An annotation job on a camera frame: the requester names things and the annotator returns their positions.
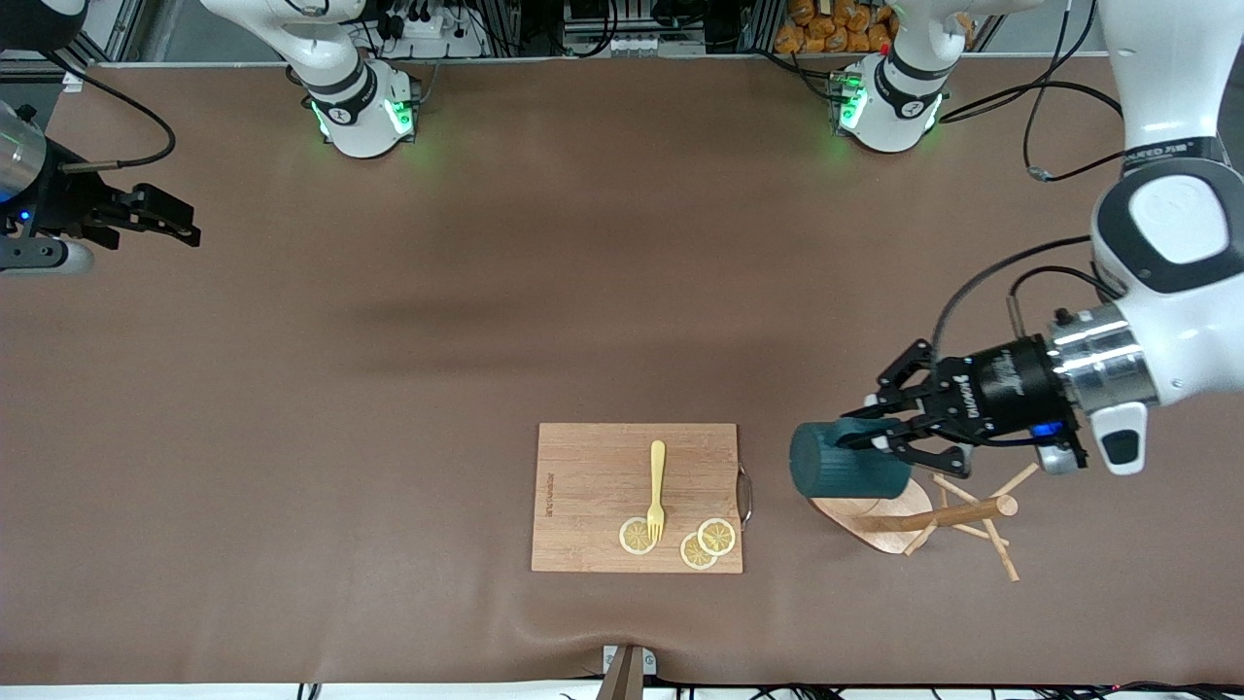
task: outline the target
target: metal handle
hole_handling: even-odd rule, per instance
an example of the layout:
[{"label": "metal handle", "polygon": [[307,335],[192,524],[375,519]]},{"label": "metal handle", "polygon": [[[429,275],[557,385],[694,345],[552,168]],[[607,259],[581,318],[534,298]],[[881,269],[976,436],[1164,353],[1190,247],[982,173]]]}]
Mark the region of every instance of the metal handle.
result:
[{"label": "metal handle", "polygon": [[748,521],[751,520],[751,477],[739,463],[739,476],[734,482],[734,499],[739,507],[739,530],[748,530]]}]

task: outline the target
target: green indicator light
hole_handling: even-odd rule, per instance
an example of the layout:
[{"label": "green indicator light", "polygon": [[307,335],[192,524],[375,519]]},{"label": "green indicator light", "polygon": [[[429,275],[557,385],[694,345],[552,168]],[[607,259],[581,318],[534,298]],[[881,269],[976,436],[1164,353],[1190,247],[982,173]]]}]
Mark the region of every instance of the green indicator light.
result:
[{"label": "green indicator light", "polygon": [[863,113],[863,108],[868,102],[868,91],[863,87],[858,88],[846,104],[842,106],[842,119],[838,126],[843,128],[855,128],[860,123],[860,114]]}]

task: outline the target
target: wooden mug holder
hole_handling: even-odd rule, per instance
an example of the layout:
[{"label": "wooden mug holder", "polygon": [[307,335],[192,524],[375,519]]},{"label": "wooden mug holder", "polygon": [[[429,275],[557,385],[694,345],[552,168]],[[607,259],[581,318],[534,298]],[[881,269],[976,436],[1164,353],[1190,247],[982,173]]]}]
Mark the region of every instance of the wooden mug holder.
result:
[{"label": "wooden mug holder", "polygon": [[[942,475],[933,475],[940,492],[940,505],[934,509],[924,487],[907,480],[897,499],[811,499],[812,506],[846,528],[865,545],[889,555],[912,556],[939,527],[949,527],[993,543],[1010,581],[1019,581],[1008,547],[1010,542],[998,535],[996,518],[1009,518],[1019,512],[1019,502],[1010,495],[1016,486],[1040,470],[1029,465],[988,499],[980,500],[955,486]],[[963,500],[950,506],[948,495]],[[969,523],[980,522],[984,530]]]}]

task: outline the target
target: dried lemon slice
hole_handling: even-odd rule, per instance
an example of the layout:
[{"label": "dried lemon slice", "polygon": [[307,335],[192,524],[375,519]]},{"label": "dried lemon slice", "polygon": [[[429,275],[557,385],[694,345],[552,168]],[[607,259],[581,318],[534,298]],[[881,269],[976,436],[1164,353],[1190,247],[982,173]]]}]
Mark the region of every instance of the dried lemon slice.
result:
[{"label": "dried lemon slice", "polygon": [[734,536],[734,526],[722,518],[709,518],[700,525],[695,532],[695,540],[700,550],[713,557],[725,557],[734,550],[738,538]]},{"label": "dried lemon slice", "polygon": [[683,553],[683,563],[698,572],[717,563],[717,557],[700,548],[699,538],[694,532],[683,538],[683,543],[678,550]]},{"label": "dried lemon slice", "polygon": [[622,523],[622,530],[618,531],[618,542],[622,543],[623,550],[632,555],[647,555],[657,546],[656,542],[648,540],[648,521],[644,518],[631,518]]}]

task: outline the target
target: yellow fork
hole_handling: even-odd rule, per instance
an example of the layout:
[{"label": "yellow fork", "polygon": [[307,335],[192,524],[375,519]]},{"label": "yellow fork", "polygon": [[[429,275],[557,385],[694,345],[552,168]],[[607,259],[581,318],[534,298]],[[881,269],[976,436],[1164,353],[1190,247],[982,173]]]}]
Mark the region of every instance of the yellow fork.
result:
[{"label": "yellow fork", "polygon": [[661,507],[661,481],[666,476],[666,444],[652,441],[652,506],[648,506],[648,541],[661,542],[666,531],[666,510]]}]

